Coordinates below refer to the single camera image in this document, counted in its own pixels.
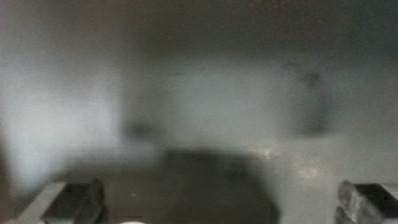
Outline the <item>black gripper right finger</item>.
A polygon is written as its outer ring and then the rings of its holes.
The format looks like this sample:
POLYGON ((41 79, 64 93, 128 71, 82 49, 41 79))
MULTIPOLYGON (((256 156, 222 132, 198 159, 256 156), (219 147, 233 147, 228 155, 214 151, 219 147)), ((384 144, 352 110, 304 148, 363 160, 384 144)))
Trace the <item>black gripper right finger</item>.
POLYGON ((352 183, 338 187, 334 224, 398 224, 398 183, 352 183))

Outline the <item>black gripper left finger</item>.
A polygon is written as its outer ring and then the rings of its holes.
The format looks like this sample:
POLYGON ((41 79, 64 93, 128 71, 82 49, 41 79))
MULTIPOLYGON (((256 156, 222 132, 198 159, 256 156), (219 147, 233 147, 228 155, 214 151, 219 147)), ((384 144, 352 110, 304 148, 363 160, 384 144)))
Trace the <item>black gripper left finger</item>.
POLYGON ((103 224, 105 213, 103 182, 55 182, 45 186, 16 224, 103 224))

